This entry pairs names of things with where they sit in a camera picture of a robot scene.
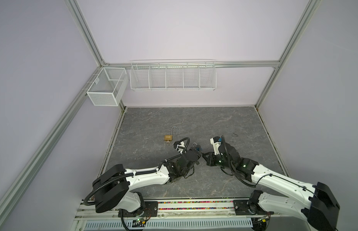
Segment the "brass padlock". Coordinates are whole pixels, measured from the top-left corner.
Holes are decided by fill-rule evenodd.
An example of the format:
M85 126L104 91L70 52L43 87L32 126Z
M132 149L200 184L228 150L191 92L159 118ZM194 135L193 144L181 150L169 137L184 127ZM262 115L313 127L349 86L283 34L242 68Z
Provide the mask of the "brass padlock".
M178 128L177 127L172 127L170 130L170 134L167 134L164 136L164 141L167 143L170 143L173 140L173 132L176 132L176 135L178 135Z

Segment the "blue padlock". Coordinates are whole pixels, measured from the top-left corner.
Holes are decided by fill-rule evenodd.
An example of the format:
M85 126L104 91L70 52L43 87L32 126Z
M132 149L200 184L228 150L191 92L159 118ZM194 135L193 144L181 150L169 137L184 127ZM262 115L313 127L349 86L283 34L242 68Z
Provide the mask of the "blue padlock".
M195 150L197 150L198 152L201 152L201 151L202 151L201 146L200 146L199 144L197 144L196 142L194 142L194 143L192 144L192 147L193 147Z

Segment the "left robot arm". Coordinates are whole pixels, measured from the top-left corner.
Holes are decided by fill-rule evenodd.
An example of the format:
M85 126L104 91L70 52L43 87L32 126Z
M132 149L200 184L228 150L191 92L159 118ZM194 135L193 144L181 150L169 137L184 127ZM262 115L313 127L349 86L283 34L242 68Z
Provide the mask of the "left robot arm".
M173 146L178 155L161 161L156 167L129 169L122 164L113 166L92 183L92 191L83 204L94 206L96 213L115 208L134 216L144 213L147 207L136 189L173 183L194 173L194 166L202 157L202 148L198 144L189 144L188 137L176 141Z

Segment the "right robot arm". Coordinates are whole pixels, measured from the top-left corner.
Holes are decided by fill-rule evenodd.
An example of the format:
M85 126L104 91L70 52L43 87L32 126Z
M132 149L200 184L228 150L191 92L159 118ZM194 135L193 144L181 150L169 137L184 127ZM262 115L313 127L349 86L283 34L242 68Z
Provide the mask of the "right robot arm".
M214 151L203 155L208 166L219 166L223 172L229 170L228 175L248 187L262 185L281 194L274 196L253 191L248 201L251 213L281 213L300 218L318 231L337 230L340 205L326 184L301 182L241 157L224 136L213 137L210 143Z

